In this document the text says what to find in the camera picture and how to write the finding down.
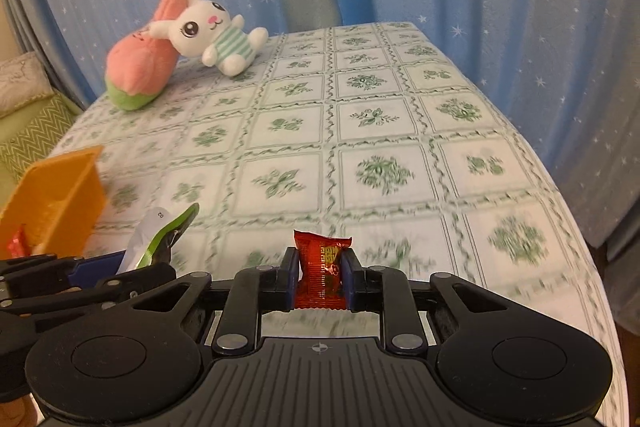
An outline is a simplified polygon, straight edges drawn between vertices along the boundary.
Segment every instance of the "wall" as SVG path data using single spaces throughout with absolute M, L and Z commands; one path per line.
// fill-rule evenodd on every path
M 0 60 L 17 57 L 20 55 L 20 48 L 15 42 L 14 34 L 7 20 L 4 5 L 0 3 Z

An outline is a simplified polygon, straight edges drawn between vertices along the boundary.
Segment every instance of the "plush toy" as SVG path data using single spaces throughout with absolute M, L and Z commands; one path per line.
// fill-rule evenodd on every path
M 201 57 L 205 66 L 217 66 L 228 76 L 248 68 L 269 37 L 267 29 L 256 28 L 247 35 L 241 15 L 232 19 L 216 2 L 187 1 L 187 9 L 175 20 L 152 22 L 151 36 L 169 39 L 181 55 Z
M 160 0 L 152 21 L 175 19 L 187 0 Z M 174 72 L 179 53 L 166 39 L 155 39 L 148 25 L 116 43 L 107 55 L 104 80 L 111 102 L 134 110 L 158 96 Z

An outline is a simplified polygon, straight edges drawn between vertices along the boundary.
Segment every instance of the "pillow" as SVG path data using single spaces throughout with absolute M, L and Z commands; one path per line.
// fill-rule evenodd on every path
M 0 118 L 52 95 L 49 79 L 34 52 L 0 62 Z
M 27 167 L 45 158 L 74 124 L 74 117 L 56 93 L 11 140 L 0 143 L 0 161 L 19 181 Z

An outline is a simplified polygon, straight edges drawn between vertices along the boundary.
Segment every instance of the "orange container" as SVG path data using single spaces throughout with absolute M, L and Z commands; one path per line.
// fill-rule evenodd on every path
M 103 147 L 91 147 L 31 165 L 0 214 L 0 259 L 20 225 L 34 253 L 82 255 L 106 203 L 95 161 Z

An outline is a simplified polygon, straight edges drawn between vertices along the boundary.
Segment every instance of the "red candy wrapper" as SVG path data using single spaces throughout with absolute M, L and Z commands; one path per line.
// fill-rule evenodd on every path
M 351 246 L 351 237 L 335 239 L 311 232 L 293 231 L 300 254 L 302 279 L 296 291 L 296 308 L 347 308 L 340 282 L 338 254 Z
M 24 233 L 24 225 L 18 227 L 18 230 L 14 233 L 14 237 L 12 237 L 11 241 L 6 245 L 6 249 L 13 259 L 31 255 L 31 247 L 29 243 L 27 243 L 27 236 Z

